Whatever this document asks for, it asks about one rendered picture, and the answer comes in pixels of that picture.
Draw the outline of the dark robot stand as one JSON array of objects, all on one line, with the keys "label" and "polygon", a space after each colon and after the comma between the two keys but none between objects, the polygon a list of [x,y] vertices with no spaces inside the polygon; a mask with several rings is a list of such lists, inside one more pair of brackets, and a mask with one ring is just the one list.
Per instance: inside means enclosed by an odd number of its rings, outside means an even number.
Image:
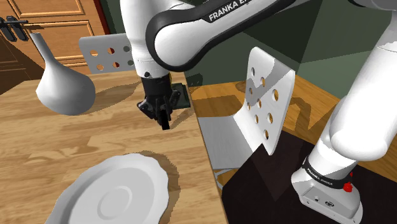
[{"label": "dark robot stand", "polygon": [[[291,185],[292,173],[313,147],[287,132],[273,155],[259,146],[223,187],[229,224],[338,224],[303,205]],[[397,224],[396,182],[360,165],[352,180],[363,204],[360,224]]]}]

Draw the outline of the wooden table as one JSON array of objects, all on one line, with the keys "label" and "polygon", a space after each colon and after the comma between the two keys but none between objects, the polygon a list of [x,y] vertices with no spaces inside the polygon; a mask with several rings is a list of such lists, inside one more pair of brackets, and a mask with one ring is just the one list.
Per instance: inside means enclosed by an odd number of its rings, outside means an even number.
[{"label": "wooden table", "polygon": [[44,107],[36,80],[0,95],[0,224],[45,224],[82,172],[126,153],[157,159],[169,176],[160,224],[228,224],[194,109],[175,110],[162,130],[137,108],[143,86],[135,72],[92,81],[95,104],[79,116]]}]

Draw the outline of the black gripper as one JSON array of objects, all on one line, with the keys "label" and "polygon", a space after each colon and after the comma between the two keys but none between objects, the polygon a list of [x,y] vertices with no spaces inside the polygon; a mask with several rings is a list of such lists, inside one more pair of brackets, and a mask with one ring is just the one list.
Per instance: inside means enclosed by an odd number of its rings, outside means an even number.
[{"label": "black gripper", "polygon": [[145,97],[163,97],[164,104],[161,105],[161,118],[160,108],[153,106],[147,99],[137,103],[137,107],[148,118],[154,119],[162,126],[163,130],[170,129],[169,122],[171,121],[171,114],[174,107],[177,105],[181,92],[171,89],[171,76],[167,74],[161,78],[141,78]]}]

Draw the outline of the wooden panel door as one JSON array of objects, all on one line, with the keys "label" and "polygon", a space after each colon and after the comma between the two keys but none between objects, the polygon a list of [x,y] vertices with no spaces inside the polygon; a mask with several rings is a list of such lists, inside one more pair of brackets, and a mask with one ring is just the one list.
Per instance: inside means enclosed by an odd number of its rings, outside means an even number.
[{"label": "wooden panel door", "polygon": [[27,36],[10,44],[41,67],[44,60],[30,34],[40,33],[61,64],[80,69],[87,67],[80,38],[109,32],[100,0],[0,0],[0,17],[7,16],[15,18]]}]

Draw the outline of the white scalloped plate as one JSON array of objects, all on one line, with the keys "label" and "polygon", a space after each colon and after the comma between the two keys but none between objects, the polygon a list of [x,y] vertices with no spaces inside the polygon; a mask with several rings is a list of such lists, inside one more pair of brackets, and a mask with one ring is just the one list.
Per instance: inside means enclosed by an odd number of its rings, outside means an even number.
[{"label": "white scalloped plate", "polygon": [[81,173],[45,224],[159,224],[169,204],[168,183],[154,158],[114,156]]}]

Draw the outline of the white long-necked vase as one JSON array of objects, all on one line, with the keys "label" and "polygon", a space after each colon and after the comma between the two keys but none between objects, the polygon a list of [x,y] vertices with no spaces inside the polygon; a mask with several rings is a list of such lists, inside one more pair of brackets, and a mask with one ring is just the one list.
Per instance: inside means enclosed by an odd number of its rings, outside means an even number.
[{"label": "white long-necked vase", "polygon": [[40,33],[30,37],[45,61],[45,70],[36,89],[40,102],[62,115],[79,115],[88,111],[95,101],[92,80],[61,64]]}]

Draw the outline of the dark green flat box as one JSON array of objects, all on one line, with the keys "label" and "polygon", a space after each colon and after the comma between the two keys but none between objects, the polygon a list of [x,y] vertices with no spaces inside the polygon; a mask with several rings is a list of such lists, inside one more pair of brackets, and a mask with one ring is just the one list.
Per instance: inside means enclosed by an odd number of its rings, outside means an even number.
[{"label": "dark green flat box", "polygon": [[182,83],[172,83],[171,89],[178,90],[180,93],[178,102],[172,107],[173,109],[183,109],[183,108],[190,108],[190,98],[188,95],[186,85]]}]

